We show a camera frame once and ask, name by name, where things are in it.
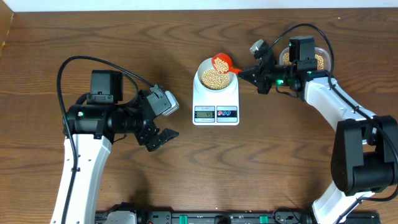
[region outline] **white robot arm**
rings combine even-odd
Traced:
[[[311,24],[299,24],[288,31],[299,26],[312,27],[325,38],[332,54],[333,70],[333,51],[323,32]],[[238,76],[257,86],[258,93],[268,94],[275,85],[278,93],[300,98],[315,107],[336,131],[331,160],[333,182],[312,203],[312,215],[319,224],[343,222],[362,200],[383,201],[385,198],[370,197],[397,183],[394,174],[398,173],[395,150],[398,141],[394,138],[392,143],[389,138],[398,136],[397,122],[390,116],[377,117],[364,109],[338,86],[328,70],[317,69],[313,37],[290,38],[292,65],[276,65],[271,47],[288,31],[271,45],[263,40],[254,43],[250,51],[258,64],[244,69]],[[279,91],[281,85],[289,86],[297,95]],[[363,144],[376,145],[375,152],[364,154]]]
[[[82,95],[66,112],[60,79],[66,64],[75,59],[105,63],[124,73],[93,70],[90,93]],[[150,92],[138,91],[130,76],[148,84]],[[123,77],[134,84],[137,92],[130,102],[117,104],[123,100]],[[173,94],[162,87],[152,85],[115,64],[87,56],[71,57],[63,63],[58,73],[57,90],[67,137],[61,184],[50,223],[92,224],[105,162],[112,144],[120,140],[114,140],[115,134],[124,134],[125,138],[128,133],[133,133],[139,145],[154,151],[178,136],[178,132],[167,128],[159,134],[160,129],[154,119],[170,115],[179,104]]]

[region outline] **white scale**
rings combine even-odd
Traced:
[[[192,122],[194,125],[238,125],[238,77],[228,72],[229,85],[222,90],[211,90],[200,81],[204,72],[211,68],[211,58],[206,59],[193,78]]]

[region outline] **black cable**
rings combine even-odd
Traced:
[[[93,60],[96,62],[101,62],[104,63],[106,65],[112,66],[114,68],[117,68],[118,70],[125,72],[126,74],[146,83],[147,85],[149,85],[150,87],[153,87],[153,84],[151,84],[150,82],[148,82],[147,80],[141,78],[140,76],[118,66],[115,65],[111,62],[99,59],[99,58],[94,58],[94,57],[89,57],[89,56],[73,56],[70,57],[68,59],[66,59],[66,61],[64,61],[58,71],[58,75],[57,75],[57,94],[58,94],[58,101],[60,103],[60,107],[61,107],[61,112],[62,112],[62,116],[63,116],[63,120],[65,122],[65,127],[67,128],[67,137],[70,140],[70,145],[72,147],[72,154],[73,154],[73,167],[72,167],[72,175],[70,177],[70,182],[69,182],[69,187],[68,187],[68,192],[67,192],[67,197],[65,199],[65,206],[63,208],[63,213],[62,213],[62,219],[61,219],[61,224],[65,223],[66,217],[67,217],[67,213],[68,213],[68,208],[69,208],[69,202],[70,202],[70,196],[72,194],[72,190],[73,190],[73,184],[75,182],[75,177],[76,177],[76,172],[78,170],[77,167],[77,150],[76,150],[76,146],[75,146],[75,142],[73,141],[73,136],[72,136],[72,132],[70,130],[70,125],[69,125],[69,120],[68,120],[68,116],[67,116],[67,111],[65,109],[65,105],[63,104],[63,98],[62,98],[62,90],[61,90],[61,77],[62,77],[62,72],[65,69],[65,67],[67,66],[67,64],[69,62],[71,62],[72,60],[76,60],[76,59],[86,59],[86,60]]]
[[[355,201],[350,207],[348,207],[347,210],[345,210],[345,211],[343,212],[343,214],[339,215],[339,217],[338,217],[338,219],[337,219],[337,221],[336,221],[336,224],[339,224],[340,221],[344,218],[344,216],[348,215],[352,210],[354,210],[354,208],[355,208],[357,205],[359,205],[359,204],[361,204],[361,203],[362,203],[362,200],[360,200],[360,199],[357,198],[356,201]]]
[[[77,100],[75,104],[78,105],[82,105],[86,100],[87,100],[87,95],[89,95],[90,93],[85,93],[83,95],[81,95]]]
[[[278,93],[288,95],[288,96],[290,96],[290,97],[292,97],[292,98],[297,98],[297,96],[295,96],[295,95],[293,95],[293,94],[291,94],[291,93],[289,93],[289,92],[286,92],[286,91],[279,91],[278,86],[275,86],[275,90],[276,90],[276,92],[278,92]]]
[[[290,66],[290,77],[293,77],[293,67],[294,67],[294,63],[296,63],[296,62],[298,62],[298,59],[294,59],[293,62],[292,62],[292,66]],[[292,98],[297,98],[297,95],[295,96],[295,95],[293,95],[293,94],[291,94],[291,93],[288,93],[288,92],[286,92],[286,91],[279,91],[277,85],[275,86],[275,90],[276,90],[276,92],[278,92],[278,93],[286,94],[286,95],[288,95],[288,96],[291,96]]]
[[[120,141],[120,140],[125,139],[126,137],[127,137],[127,133],[124,133],[123,137],[121,137],[121,138],[119,138],[119,139],[113,141],[113,144],[114,144],[115,142],[117,142],[117,141]]]
[[[133,98],[132,100],[130,100],[129,102],[123,103],[123,104],[118,105],[118,106],[120,106],[120,107],[123,107],[123,106],[132,106],[132,105],[137,101],[137,99],[138,99],[138,85],[137,85],[137,83],[136,83],[128,74],[123,73],[123,76],[126,77],[126,78],[134,85],[134,87],[136,87],[136,95],[135,95],[134,98]]]

